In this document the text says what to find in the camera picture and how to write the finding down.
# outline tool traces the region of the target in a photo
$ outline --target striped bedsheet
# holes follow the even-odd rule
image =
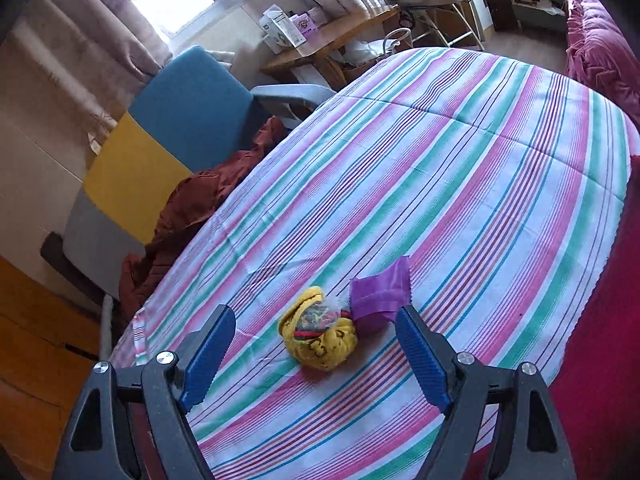
[[[393,327],[323,374],[287,354],[281,313],[310,285],[346,298],[351,278],[408,254],[432,329],[486,364],[532,361],[551,382],[609,254],[637,136],[562,75],[467,50],[397,54],[258,165],[113,361],[175,349],[229,304],[235,339],[188,415],[218,480],[413,478],[442,418]],[[488,411],[478,446],[494,423]]]

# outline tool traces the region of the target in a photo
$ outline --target wooden desk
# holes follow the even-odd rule
[[[397,13],[397,6],[384,6],[347,14],[318,29],[299,47],[278,54],[260,70],[278,78],[294,67],[312,64],[332,88],[339,90],[346,85],[346,81],[335,62],[327,57],[329,53],[344,46],[363,30],[378,25]]]

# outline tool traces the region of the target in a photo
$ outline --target brown jacket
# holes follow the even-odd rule
[[[130,254],[122,263],[120,304],[127,322],[204,223],[285,136],[282,122],[271,117],[255,135],[251,150],[235,152],[212,170],[195,173],[178,184],[160,213],[154,238],[145,246],[145,256]]]

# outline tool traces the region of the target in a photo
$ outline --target wooden cabinet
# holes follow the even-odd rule
[[[51,477],[98,352],[98,324],[0,258],[0,444],[26,480]]]

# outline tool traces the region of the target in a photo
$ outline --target blue gripper pad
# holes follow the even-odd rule
[[[235,333],[236,316],[226,307],[184,371],[184,387],[178,399],[183,413],[204,400]]]
[[[396,336],[424,397],[442,413],[447,413],[453,404],[447,373],[404,307],[396,315]]]

